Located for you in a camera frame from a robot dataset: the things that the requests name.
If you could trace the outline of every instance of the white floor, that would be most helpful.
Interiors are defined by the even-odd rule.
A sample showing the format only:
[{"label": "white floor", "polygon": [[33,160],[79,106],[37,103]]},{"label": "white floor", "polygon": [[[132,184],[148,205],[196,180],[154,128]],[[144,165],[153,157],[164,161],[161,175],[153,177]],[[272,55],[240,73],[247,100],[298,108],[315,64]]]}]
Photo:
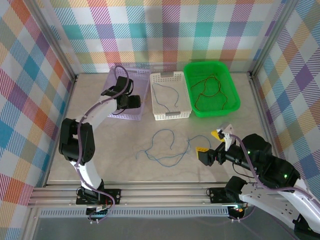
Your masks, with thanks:
[{"label": "white floor", "polygon": [[[170,150],[171,133],[161,132],[154,139],[153,149],[149,151],[159,158],[183,153],[187,147],[188,137],[192,138],[196,135],[208,137],[212,148],[215,149],[220,142],[211,136],[210,132],[224,122],[231,123],[236,135],[241,138],[252,133],[263,136],[247,75],[232,73],[231,76],[241,99],[241,107],[227,116],[198,118],[191,113],[189,118],[155,121],[149,92],[141,121],[108,117],[94,132],[96,149],[92,160],[101,178],[106,182],[227,182],[231,176],[237,176],[230,162],[225,162],[223,165],[215,162],[208,167],[197,159],[195,148],[209,147],[208,141],[202,137],[191,142],[191,151],[176,166],[161,166],[158,162],[149,160],[144,152],[140,152],[136,159],[136,153],[148,149],[151,146],[152,136],[161,129],[173,130],[175,143]],[[68,108],[68,118],[76,118],[97,101],[106,78],[107,74],[79,76]],[[161,162],[172,165],[177,160],[176,157],[164,159]],[[235,167],[240,173],[246,172],[238,166]],[[55,153],[48,180],[79,180],[72,165],[59,154],[58,150]]]}]

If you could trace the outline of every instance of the plaid wall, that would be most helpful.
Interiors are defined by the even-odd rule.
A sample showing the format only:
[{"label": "plaid wall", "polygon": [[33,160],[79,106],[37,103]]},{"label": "plaid wall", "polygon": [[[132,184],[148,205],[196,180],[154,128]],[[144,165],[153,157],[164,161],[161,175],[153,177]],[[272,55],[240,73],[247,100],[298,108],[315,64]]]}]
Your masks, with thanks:
[{"label": "plaid wall", "polygon": [[22,0],[0,5],[0,239],[15,240],[72,84]]},{"label": "plaid wall", "polygon": [[247,72],[285,0],[37,2],[76,72],[108,72],[114,63],[166,72],[202,60]]},{"label": "plaid wall", "polygon": [[320,199],[320,0],[300,0],[257,85],[280,156]]}]

